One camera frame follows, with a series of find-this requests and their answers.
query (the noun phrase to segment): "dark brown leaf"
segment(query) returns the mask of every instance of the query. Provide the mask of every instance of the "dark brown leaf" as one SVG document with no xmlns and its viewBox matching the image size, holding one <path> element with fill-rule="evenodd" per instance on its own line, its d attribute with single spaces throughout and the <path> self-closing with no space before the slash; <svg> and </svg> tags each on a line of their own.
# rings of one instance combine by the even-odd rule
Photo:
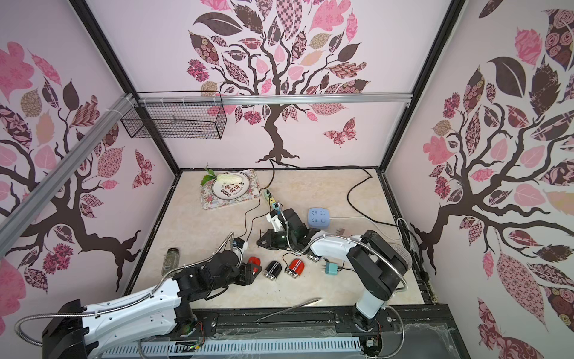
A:
<svg viewBox="0 0 574 359">
<path fill-rule="evenodd" d="M 488 127 L 498 127 L 501 124 L 496 111 L 486 106 L 484 107 L 484 124 Z"/>
<path fill-rule="evenodd" d="M 508 197 L 510 195 L 511 192 L 512 192 L 512 190 L 510 190 L 510 191 L 501 191 L 501 190 L 494 191 L 490 195 L 490 198 L 488 199 L 488 204 L 493 206 L 495 204 L 501 203 L 502 201 L 504 201 L 506 199 L 506 197 Z"/>
<path fill-rule="evenodd" d="M 343 34 L 345 34 L 345 31 L 341 32 L 341 34 L 335 36 L 334 38 L 332 38 L 329 41 L 329 52 L 330 53 L 334 53 L 335 51 L 337 51 L 337 49 L 341 45 L 341 40 L 343 39 Z"/>
<path fill-rule="evenodd" d="M 574 110 L 555 116 L 544 121 L 530 136 L 539 141 L 555 140 L 568 130 L 573 118 Z"/>
<path fill-rule="evenodd" d="M 484 6 L 484 9 L 482 9 L 480 15 L 478 15 L 478 18 L 481 19 L 490 15 L 494 10 L 497 9 L 498 5 L 500 5 L 502 1 L 503 0 L 488 0 L 486 6 Z"/>
<path fill-rule="evenodd" d="M 203 14 L 195 20 L 194 24 L 198 22 L 207 25 L 208 28 L 218 35 L 229 36 L 243 31 L 235 20 L 223 13 Z"/>
<path fill-rule="evenodd" d="M 351 44 L 345 46 L 340 52 L 337 57 L 338 61 L 345 62 L 351 60 L 355 52 L 357 51 L 357 47 L 359 47 L 360 43 L 358 44 Z"/>
<path fill-rule="evenodd" d="M 70 111 L 77 110 L 77 108 L 80 106 L 80 98 L 77 96 L 77 92 L 72 84 L 72 80 L 70 80 L 70 82 L 64 86 L 62 97 L 64 98 L 66 107 Z"/>
<path fill-rule="evenodd" d="M 556 263 L 566 260 L 572 254 L 572 248 L 565 245 L 549 245 L 534 254 L 547 262 Z"/>
<path fill-rule="evenodd" d="M 251 10 L 247 6 L 235 5 L 235 14 L 246 28 L 263 35 L 263 23 L 255 11 Z"/>
<path fill-rule="evenodd" d="M 534 112 L 540 116 L 546 112 L 558 98 L 560 83 L 558 83 L 558 73 L 552 71 L 548 64 L 544 64 L 536 69 L 532 77 L 532 91 L 530 95 L 530 104 Z"/>
<path fill-rule="evenodd" d="M 526 74 L 520 62 L 504 56 L 489 62 L 496 66 L 498 88 L 507 95 L 522 97 L 526 90 Z"/>
</svg>

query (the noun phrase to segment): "black cable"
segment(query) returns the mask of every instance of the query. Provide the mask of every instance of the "black cable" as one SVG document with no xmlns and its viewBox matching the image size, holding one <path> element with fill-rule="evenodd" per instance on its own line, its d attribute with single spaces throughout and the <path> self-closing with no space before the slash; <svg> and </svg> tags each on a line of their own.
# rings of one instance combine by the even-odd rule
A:
<svg viewBox="0 0 574 359">
<path fill-rule="evenodd" d="M 372 219 L 371 217 L 369 217 L 369 216 L 366 215 L 365 213 L 362 213 L 361 211 L 359 211 L 355 206 L 353 206 L 353 204 L 352 204 L 351 201 L 349 200 L 349 195 L 351 194 L 351 191 L 352 191 L 352 190 L 354 190 L 355 188 L 357 188 L 357 186 L 359 186 L 359 185 L 365 183 L 366 181 L 370 180 L 371 178 L 373 178 L 373 176 L 372 176 L 366 169 L 363 168 L 363 171 L 368 175 L 368 177 L 365 178 L 364 180 L 362 180 L 361 182 L 357 183 L 357 184 L 354 185 L 353 187 L 351 187 L 351 189 L 349 190 L 349 192 L 347 192 L 347 202 L 349 203 L 349 205 L 350 205 L 355 211 L 357 211 L 358 213 L 362 214 L 365 218 L 368 218 L 368 219 L 370 219 L 371 221 L 373 221 L 373 222 L 375 222 L 375 223 L 378 223 L 378 224 L 381 224 L 381 225 L 392 226 L 392 227 L 396 227 L 396 228 L 399 228 L 399 229 L 400 229 L 401 227 L 397 226 L 397 225 L 394 224 L 394 223 L 381 222 L 381 221 L 376 221 L 376 220 Z M 419 256 L 419 258 L 420 258 L 421 261 L 422 261 L 422 251 L 421 251 L 420 244 L 418 244 L 417 237 L 416 237 L 416 236 L 414 235 L 414 233 L 411 232 L 410 229 L 408 229 L 406 226 L 405 226 L 405 229 L 407 230 L 407 232 L 409 232 L 409 234 L 410 234 L 411 236 L 413 236 L 414 240 L 417 242 L 418 256 Z"/>
</svg>

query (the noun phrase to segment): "butterfly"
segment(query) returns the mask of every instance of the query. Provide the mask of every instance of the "butterfly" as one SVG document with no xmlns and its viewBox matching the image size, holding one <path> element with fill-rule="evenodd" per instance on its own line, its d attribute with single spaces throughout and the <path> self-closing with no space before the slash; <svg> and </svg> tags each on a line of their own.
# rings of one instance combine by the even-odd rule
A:
<svg viewBox="0 0 574 359">
<path fill-rule="evenodd" d="M 155 165 L 152 164 L 150 160 L 146 160 L 138 150 L 135 150 L 135 160 L 137 161 L 141 171 L 134 179 L 133 188 L 137 188 L 141 185 L 147 186 L 150 183 L 153 183 L 152 176 L 148 172 L 151 172 Z"/>
<path fill-rule="evenodd" d="M 341 147 L 341 144 L 345 143 L 345 137 L 347 137 L 348 140 L 352 140 L 353 138 L 355 138 L 357 132 L 354 130 L 354 128 L 355 128 L 355 118 L 353 117 L 349 121 L 347 121 L 347 123 L 345 123 L 343 131 L 341 132 L 327 131 L 324 133 L 324 135 L 333 139 L 333 143 Z"/>
</svg>

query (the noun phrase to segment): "white vegetable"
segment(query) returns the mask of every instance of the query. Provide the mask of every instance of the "white vegetable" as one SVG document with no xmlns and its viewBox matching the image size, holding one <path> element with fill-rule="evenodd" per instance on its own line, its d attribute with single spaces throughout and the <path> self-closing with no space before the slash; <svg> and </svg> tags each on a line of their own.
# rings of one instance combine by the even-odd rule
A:
<svg viewBox="0 0 574 359">
<path fill-rule="evenodd" d="M 224 183 L 241 183 L 243 181 L 243 179 L 241 178 L 241 176 L 238 176 L 238 175 L 232 175 L 230 173 L 223 173 L 221 175 L 217 175 L 217 181 L 218 182 L 224 182 Z"/>
</svg>

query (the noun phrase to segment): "patterned leaf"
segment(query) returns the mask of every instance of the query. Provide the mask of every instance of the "patterned leaf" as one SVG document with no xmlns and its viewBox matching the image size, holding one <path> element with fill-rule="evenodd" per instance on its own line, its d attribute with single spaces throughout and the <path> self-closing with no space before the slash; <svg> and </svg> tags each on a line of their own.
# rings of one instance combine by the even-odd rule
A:
<svg viewBox="0 0 574 359">
<path fill-rule="evenodd" d="M 4 129 L 13 139 L 15 139 L 22 146 L 30 149 L 30 142 L 32 141 L 32 132 L 28 128 L 28 124 L 20 117 L 19 114 L 13 112 L 8 107 L 0 105 L 0 121 L 4 125 Z"/>
<path fill-rule="evenodd" d="M 503 0 L 488 0 L 484 9 L 482 9 L 480 15 L 478 15 L 478 18 L 481 19 L 483 17 L 490 15 L 494 10 L 497 9 L 498 5 L 502 4 L 502 1 Z"/>
<path fill-rule="evenodd" d="M 299 59 L 303 56 L 305 49 L 307 48 L 307 38 L 305 37 L 305 32 L 300 31 L 299 35 L 295 38 L 293 43 L 293 48 L 291 49 L 291 55 L 293 60 Z"/>
<path fill-rule="evenodd" d="M 470 177 L 477 182 L 483 182 L 490 178 L 494 174 L 494 171 L 490 168 L 481 168 L 475 171 Z"/>
<path fill-rule="evenodd" d="M 328 67 L 335 76 L 340 79 L 344 78 L 354 78 L 357 76 L 357 72 L 367 67 L 367 63 L 360 63 L 358 66 L 355 63 L 342 63 L 335 66 Z"/>
<path fill-rule="evenodd" d="M 314 103 L 311 105 L 317 115 L 329 116 L 346 109 L 341 103 Z"/>
<path fill-rule="evenodd" d="M 493 206 L 495 204 L 501 203 L 506 199 L 506 197 L 508 197 L 508 195 L 510 195 L 510 193 L 512 193 L 512 191 L 496 190 L 490 195 L 490 198 L 488 199 L 488 204 Z"/>
<path fill-rule="evenodd" d="M 96 218 L 96 216 L 94 216 L 94 211 L 92 211 L 92 207 L 88 206 L 83 202 L 80 202 L 80 212 L 86 218 Z"/>
<path fill-rule="evenodd" d="M 570 285 L 574 287 L 574 280 L 570 279 L 566 274 L 562 273 L 561 270 L 550 264 L 529 264 L 528 268 L 537 275 L 540 279 L 549 281 L 550 283 L 559 285 Z"/>
<path fill-rule="evenodd" d="M 572 248 L 565 245 L 548 245 L 534 254 L 547 262 L 557 263 L 568 259 L 572 254 Z"/>
<path fill-rule="evenodd" d="M 506 158 L 506 153 L 508 152 L 508 144 L 506 143 L 506 138 L 498 141 L 492 149 L 490 150 L 490 157 L 498 161 L 503 161 Z"/>
<path fill-rule="evenodd" d="M 480 73 L 480 67 L 479 67 L 476 69 L 476 71 L 468 81 L 466 90 L 464 91 L 464 108 L 466 109 L 467 113 L 469 113 L 476 107 L 476 105 L 480 101 L 480 97 L 482 96 L 483 90 L 484 90 L 484 77 Z"/>
<path fill-rule="evenodd" d="M 42 113 L 42 100 L 38 89 L 28 91 L 20 99 L 20 108 L 26 117 L 38 117 Z"/>
<path fill-rule="evenodd" d="M 34 288 L 39 288 L 48 294 L 48 278 L 46 273 L 39 271 L 38 269 L 27 267 L 24 270 L 24 279 L 26 283 L 30 284 Z"/>
<path fill-rule="evenodd" d="M 478 119 L 478 111 L 475 112 L 474 116 L 472 116 L 472 120 L 470 120 L 470 123 L 468 124 L 465 139 L 468 155 L 470 156 L 474 151 L 476 151 L 476 147 L 480 141 L 480 120 Z"/>
<path fill-rule="evenodd" d="M 241 25 L 223 13 L 203 14 L 198 17 L 193 24 L 198 22 L 207 25 L 208 28 L 218 35 L 229 36 L 243 31 Z"/>
<path fill-rule="evenodd" d="M 64 91 L 62 91 L 62 97 L 64 98 L 64 103 L 68 110 L 74 111 L 80 106 L 80 98 L 77 96 L 76 88 L 72 84 L 72 80 L 64 86 Z"/>
<path fill-rule="evenodd" d="M 321 90 L 324 90 L 329 85 L 329 74 L 325 74 L 321 79 Z"/>
<path fill-rule="evenodd" d="M 541 246 L 540 244 L 536 243 L 534 239 L 532 239 L 530 234 L 523 230 L 513 230 L 510 232 L 508 237 L 514 242 L 525 246 Z"/>
<path fill-rule="evenodd" d="M 444 136 L 452 129 L 451 122 L 447 119 L 443 119 L 439 121 L 432 129 L 437 135 Z"/>
<path fill-rule="evenodd" d="M 324 33 L 324 32 L 317 34 L 317 35 L 313 36 L 313 38 L 311 39 L 311 42 L 309 43 L 309 47 L 314 49 L 314 50 L 318 50 L 318 49 L 322 48 L 323 46 L 325 46 L 325 44 L 327 43 L 327 40 L 329 40 L 330 37 L 331 37 L 331 34 Z"/>
<path fill-rule="evenodd" d="M 501 124 L 498 114 L 486 106 L 484 107 L 484 124 L 488 127 L 498 127 Z"/>
<path fill-rule="evenodd" d="M 256 0 L 257 8 L 261 15 L 263 15 L 263 20 L 269 15 L 271 12 L 271 7 L 273 6 L 273 0 Z"/>
<path fill-rule="evenodd" d="M 473 224 L 470 229 L 468 230 L 468 244 L 471 245 L 474 241 L 476 241 L 480 235 L 482 235 L 482 222 L 477 221 Z"/>
<path fill-rule="evenodd" d="M 508 107 L 508 123 L 510 126 L 515 128 L 522 128 L 530 125 L 530 121 L 526 114 L 516 107 L 507 106 Z"/>
<path fill-rule="evenodd" d="M 34 262 L 36 262 L 37 259 L 38 259 L 38 249 L 34 248 L 24 256 L 24 258 L 18 265 L 18 268 L 20 268 L 23 265 L 34 264 Z"/>
<path fill-rule="evenodd" d="M 558 73 L 542 60 L 542 65 L 532 77 L 532 91 L 529 93 L 530 104 L 537 115 L 540 116 L 554 104 L 559 87 Z"/>
<path fill-rule="evenodd" d="M 208 14 L 204 14 L 202 16 L 209 15 L 209 14 L 219 14 L 219 13 L 208 13 Z M 199 55 L 199 57 L 201 57 L 201 59 L 203 61 L 205 61 L 208 64 L 219 65 L 219 54 L 217 53 L 217 50 L 215 49 L 215 46 L 213 45 L 213 43 L 208 38 L 206 38 L 205 36 L 196 35 L 196 34 L 192 33 L 191 31 L 189 31 L 189 38 L 191 39 L 191 45 L 195 49 L 195 52 Z"/>
<path fill-rule="evenodd" d="M 546 53 L 558 62 L 564 70 L 572 68 L 572 28 L 574 11 L 546 10 L 548 15 L 548 34 L 546 35 Z"/>
<path fill-rule="evenodd" d="M 355 38 L 358 27 L 357 16 L 351 11 L 351 15 L 347 18 L 347 39 L 349 42 Z"/>
<path fill-rule="evenodd" d="M 471 217 L 471 216 L 466 216 L 463 218 L 462 221 L 460 221 L 460 226 L 459 226 L 459 230 L 464 228 L 464 229 L 469 229 L 474 222 L 476 221 L 476 218 Z"/>
<path fill-rule="evenodd" d="M 544 302 L 538 284 L 528 269 L 516 259 L 501 253 L 497 263 L 498 277 L 502 285 L 522 306 L 546 325 L 544 320 Z"/>
<path fill-rule="evenodd" d="M 315 50 L 311 53 L 308 53 L 305 57 L 303 57 L 300 64 L 303 66 L 312 66 L 315 63 L 317 63 L 317 61 L 319 61 L 319 59 L 321 59 L 322 55 L 323 55 L 323 50 Z"/>
<path fill-rule="evenodd" d="M 273 20 L 273 23 L 269 27 L 267 32 L 267 45 L 269 47 L 275 46 L 281 38 L 281 30 L 279 29 L 279 24 L 277 23 L 277 17 Z"/>
<path fill-rule="evenodd" d="M 487 279 L 492 277 L 492 273 L 494 273 L 494 259 L 492 258 L 491 251 L 488 251 L 484 257 L 482 257 L 482 268 L 484 268 Z"/>
<path fill-rule="evenodd" d="M 335 51 L 337 51 L 337 49 L 341 45 L 341 41 L 343 40 L 344 34 L 345 34 L 345 31 L 341 32 L 341 34 L 339 34 L 339 35 L 337 35 L 331 39 L 331 41 L 329 42 L 329 52 L 330 53 L 334 53 Z"/>
<path fill-rule="evenodd" d="M 55 109 L 60 108 L 60 104 L 58 103 L 58 96 L 56 96 L 56 92 L 52 88 L 52 85 L 48 82 L 46 78 L 44 78 L 44 86 L 42 87 L 42 96 L 46 102 L 54 107 Z"/>
<path fill-rule="evenodd" d="M 98 176 L 110 178 L 115 175 L 122 164 L 121 148 L 108 148 L 98 159 Z"/>
<path fill-rule="evenodd" d="M 574 110 L 555 116 L 544 121 L 530 136 L 539 141 L 555 140 L 568 130 L 573 118 Z"/>
<path fill-rule="evenodd" d="M 572 311 L 572 301 L 574 292 L 567 288 L 543 287 L 548 303 L 556 312 L 562 323 L 570 330 L 574 331 L 574 311 Z"/>
<path fill-rule="evenodd" d="M 100 186 L 103 187 L 104 190 L 113 190 L 115 188 L 115 186 L 117 186 L 118 183 L 114 180 L 107 180 L 102 182 L 102 184 Z"/>
<path fill-rule="evenodd" d="M 497 69 L 497 85 L 507 95 L 522 97 L 526 90 L 526 74 L 520 62 L 512 57 L 492 59 Z"/>
<path fill-rule="evenodd" d="M 247 78 L 247 75 L 245 74 L 244 70 L 240 69 L 239 66 L 237 66 L 236 64 L 227 61 L 227 59 L 223 59 L 223 62 L 225 64 L 227 72 L 232 78 L 241 83 L 249 85 L 249 79 Z"/>
<path fill-rule="evenodd" d="M 72 230 L 70 227 L 64 225 L 56 226 L 54 227 L 54 233 L 56 233 L 56 236 L 64 242 L 73 243 Z"/>
<path fill-rule="evenodd" d="M 263 35 L 263 23 L 255 11 L 244 5 L 235 5 L 234 10 L 237 18 L 246 28 L 260 35 Z"/>
<path fill-rule="evenodd" d="M 542 181 L 553 186 L 568 186 L 574 182 L 574 160 L 564 160 L 552 167 Z"/>
<path fill-rule="evenodd" d="M 118 134 L 119 134 L 119 127 L 118 124 L 116 123 L 114 124 L 114 126 L 111 127 L 111 129 L 108 131 L 108 133 L 106 133 L 106 135 L 102 139 L 102 142 L 104 143 L 104 148 L 112 146 L 118 139 Z"/>
<path fill-rule="evenodd" d="M 85 194 L 82 196 L 82 201 L 84 201 L 90 207 L 98 207 L 104 204 L 101 200 L 99 200 L 96 196 L 91 194 Z"/>
<path fill-rule="evenodd" d="M 432 170 L 429 177 L 438 177 L 443 172 L 443 170 L 444 170 L 444 164 L 440 164 L 436 166 L 435 169 Z"/>
</svg>

